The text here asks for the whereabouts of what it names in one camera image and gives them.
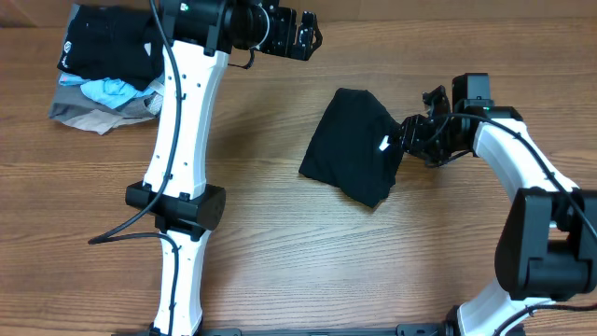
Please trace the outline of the black t-shirt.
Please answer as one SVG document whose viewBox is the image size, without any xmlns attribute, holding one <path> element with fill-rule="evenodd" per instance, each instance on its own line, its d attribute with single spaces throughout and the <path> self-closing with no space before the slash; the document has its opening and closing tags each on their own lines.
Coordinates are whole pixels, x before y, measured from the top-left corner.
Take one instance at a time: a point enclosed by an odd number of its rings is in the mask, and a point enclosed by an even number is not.
<svg viewBox="0 0 597 336">
<path fill-rule="evenodd" d="M 389 196 L 404 151 L 400 125 L 369 91 L 338 89 L 298 172 L 374 208 Z"/>
</svg>

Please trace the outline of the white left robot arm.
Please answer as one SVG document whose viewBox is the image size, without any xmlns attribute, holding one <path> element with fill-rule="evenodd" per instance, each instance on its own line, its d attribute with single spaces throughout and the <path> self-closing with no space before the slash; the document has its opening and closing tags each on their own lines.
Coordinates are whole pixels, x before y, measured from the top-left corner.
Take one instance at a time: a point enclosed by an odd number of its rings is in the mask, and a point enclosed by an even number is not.
<svg viewBox="0 0 597 336">
<path fill-rule="evenodd" d="M 201 332 L 206 246 L 226 192 L 206 181 L 206 147 L 219 85 L 234 49 L 307 61 L 323 42 L 317 17 L 276 1 L 163 1 L 164 91 L 144 179 L 125 201 L 155 218 L 162 248 L 160 305 L 149 335 Z"/>
</svg>

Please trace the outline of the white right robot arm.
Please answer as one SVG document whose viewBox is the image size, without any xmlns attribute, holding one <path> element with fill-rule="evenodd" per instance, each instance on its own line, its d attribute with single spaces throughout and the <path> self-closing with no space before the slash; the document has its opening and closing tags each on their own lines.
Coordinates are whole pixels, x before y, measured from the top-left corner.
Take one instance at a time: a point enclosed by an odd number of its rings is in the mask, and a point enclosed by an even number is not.
<svg viewBox="0 0 597 336">
<path fill-rule="evenodd" d="M 511 207 L 494 254 L 493 281 L 441 323 L 401 324 L 399 335 L 522 335 L 538 311 L 576 310 L 596 288 L 596 193 L 560 173 L 512 106 L 495 104 L 488 75 L 466 73 L 422 95 L 427 111 L 404 120 L 396 140 L 427 167 L 466 154 L 483 159 Z"/>
</svg>

